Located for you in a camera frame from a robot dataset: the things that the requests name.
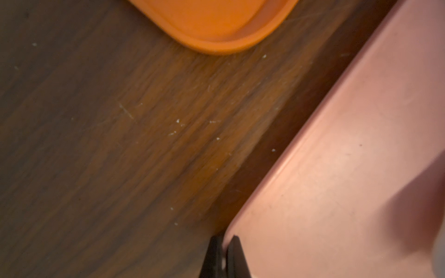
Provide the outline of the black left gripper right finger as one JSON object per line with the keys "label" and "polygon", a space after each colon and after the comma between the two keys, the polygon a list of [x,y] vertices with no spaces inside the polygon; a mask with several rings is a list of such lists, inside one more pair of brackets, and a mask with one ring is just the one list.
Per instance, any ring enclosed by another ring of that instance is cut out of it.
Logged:
{"label": "black left gripper right finger", "polygon": [[226,271],[228,278],[251,278],[241,240],[238,236],[233,236],[227,247]]}

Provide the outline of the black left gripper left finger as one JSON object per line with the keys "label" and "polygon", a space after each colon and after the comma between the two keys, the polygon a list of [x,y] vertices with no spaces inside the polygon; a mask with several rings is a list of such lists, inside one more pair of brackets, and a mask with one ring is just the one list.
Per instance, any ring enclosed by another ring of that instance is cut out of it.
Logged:
{"label": "black left gripper left finger", "polygon": [[207,247],[199,278],[223,278],[223,237],[212,236]]}

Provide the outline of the pink silicone mat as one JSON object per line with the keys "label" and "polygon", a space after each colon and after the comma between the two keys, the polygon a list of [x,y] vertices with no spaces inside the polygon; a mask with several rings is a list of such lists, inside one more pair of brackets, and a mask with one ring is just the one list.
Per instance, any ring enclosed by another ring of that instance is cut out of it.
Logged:
{"label": "pink silicone mat", "polygon": [[231,222],[255,278],[431,278],[445,3],[399,1]]}

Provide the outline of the white dough lump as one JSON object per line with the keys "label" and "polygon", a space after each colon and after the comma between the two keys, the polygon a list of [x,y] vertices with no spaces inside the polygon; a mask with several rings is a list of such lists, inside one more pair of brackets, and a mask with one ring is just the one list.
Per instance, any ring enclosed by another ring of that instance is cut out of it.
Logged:
{"label": "white dough lump", "polygon": [[442,222],[433,245],[432,269],[436,278],[445,278],[445,222]]}

